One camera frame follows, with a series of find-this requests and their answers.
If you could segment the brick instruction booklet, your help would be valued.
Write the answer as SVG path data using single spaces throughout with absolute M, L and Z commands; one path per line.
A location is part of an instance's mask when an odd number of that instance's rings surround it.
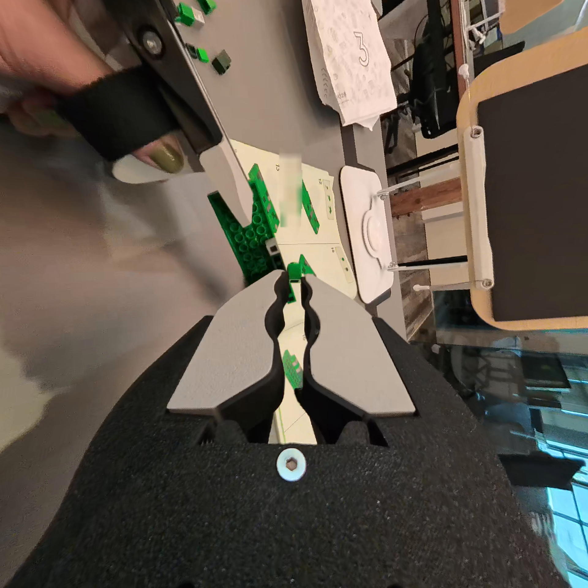
M 280 215 L 282 182 L 279 177 L 279 155 L 233 139 L 231 143 L 243 168 L 249 171 L 254 164 L 259 166 L 270 198 Z M 357 296 L 357 285 L 337 224 L 334 177 L 326 170 L 303 163 L 302 179 L 318 218 L 319 229 L 317 233 L 313 231 L 304 211 L 298 225 L 289 224 L 279 228 L 276 240 L 283 262 L 285 265 L 297 262 L 300 255 L 304 255 L 319 279 L 354 299 Z M 296 301 L 283 309 L 285 327 L 278 342 L 281 354 L 288 351 L 303 364 L 306 348 L 305 313 L 300 302 L 300 284 L 295 283 L 292 288 Z M 316 444 L 311 420 L 296 400 L 288 379 L 285 380 L 283 401 L 275 412 L 273 422 L 270 443 Z

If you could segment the black office chair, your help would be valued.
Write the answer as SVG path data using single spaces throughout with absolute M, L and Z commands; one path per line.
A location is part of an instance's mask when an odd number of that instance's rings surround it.
M 434 139 L 456 128 L 459 107 L 459 85 L 455 66 L 448 64 L 447 55 L 453 45 L 452 21 L 447 24 L 441 1 L 427 1 L 427 19 L 421 41 L 412 57 L 412 73 L 406 102 L 412 120 L 420 122 L 422 136 Z

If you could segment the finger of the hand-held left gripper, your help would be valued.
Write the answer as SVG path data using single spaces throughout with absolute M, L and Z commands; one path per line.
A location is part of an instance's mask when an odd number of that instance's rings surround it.
M 199 163 L 241 226 L 252 222 L 253 192 L 227 137 L 202 151 Z

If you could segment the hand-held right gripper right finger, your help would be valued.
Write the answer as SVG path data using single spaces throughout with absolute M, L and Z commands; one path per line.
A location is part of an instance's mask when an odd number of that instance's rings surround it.
M 379 419 L 413 417 L 415 405 L 375 319 L 313 275 L 300 284 L 306 348 L 298 403 L 319 444 L 388 445 Z

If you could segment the brown wooden table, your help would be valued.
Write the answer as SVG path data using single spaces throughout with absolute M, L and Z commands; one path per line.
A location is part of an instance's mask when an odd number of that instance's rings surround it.
M 469 2 L 450 1 L 454 62 L 458 76 L 459 100 L 469 90 L 474 79 L 473 52 L 469 45 Z

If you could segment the white numbered paper bag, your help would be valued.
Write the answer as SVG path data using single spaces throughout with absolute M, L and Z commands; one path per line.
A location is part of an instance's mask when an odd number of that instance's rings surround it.
M 321 103 L 342 126 L 373 130 L 398 103 L 372 2 L 302 1 L 302 9 Z

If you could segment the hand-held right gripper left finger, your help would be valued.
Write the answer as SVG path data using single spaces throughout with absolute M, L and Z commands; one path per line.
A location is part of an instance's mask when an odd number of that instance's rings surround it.
M 284 270 L 271 271 L 229 299 L 206 327 L 167 410 L 235 421 L 248 441 L 267 443 L 284 396 L 278 336 L 287 302 Z

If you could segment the white desk lamp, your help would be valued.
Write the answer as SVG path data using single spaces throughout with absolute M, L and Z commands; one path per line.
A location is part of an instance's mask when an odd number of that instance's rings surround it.
M 446 289 L 470 288 L 474 310 L 482 320 L 504 330 L 586 329 L 587 316 L 518 319 L 497 321 L 491 301 L 495 285 L 497 246 L 490 242 L 486 204 L 486 133 L 478 124 L 477 106 L 482 100 L 505 95 L 518 88 L 554 78 L 556 75 L 587 65 L 587 28 L 563 35 L 521 54 L 507 58 L 477 77 L 464 94 L 458 107 L 458 150 L 460 162 L 460 194 L 465 208 L 467 254 L 448 258 L 440 267 L 466 267 L 464 283 Z M 383 278 L 393 278 L 401 267 L 392 260 L 385 227 L 385 207 L 381 196 L 389 195 L 391 187 L 381 188 L 374 172 L 352 166 L 342 167 L 342 196 L 346 207 L 350 244 L 354 258 L 359 293 L 362 300 L 372 303 L 379 293 L 369 293 L 368 284 L 383 290 Z

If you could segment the green brick assembly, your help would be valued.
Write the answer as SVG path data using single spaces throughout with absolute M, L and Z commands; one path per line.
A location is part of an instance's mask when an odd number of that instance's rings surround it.
M 213 211 L 242 270 L 246 285 L 258 281 L 274 270 L 286 270 L 275 241 L 279 219 L 258 164 L 249 171 L 252 189 L 252 221 L 238 223 L 220 193 L 208 195 Z

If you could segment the grey desk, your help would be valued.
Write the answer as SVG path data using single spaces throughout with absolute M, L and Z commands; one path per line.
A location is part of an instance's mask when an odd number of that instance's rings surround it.
M 300 1 L 219 1 L 185 38 L 231 139 L 386 182 L 381 132 L 322 105 Z M 1 123 L 1 586 L 44 534 L 134 381 L 243 278 L 202 173 L 131 186 L 82 141 Z

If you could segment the wooden post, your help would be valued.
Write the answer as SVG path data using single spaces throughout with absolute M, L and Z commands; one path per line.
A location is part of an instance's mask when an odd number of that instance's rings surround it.
M 390 210 L 392 217 L 402 217 L 461 201 L 460 178 L 453 178 L 394 194 L 390 197 Z

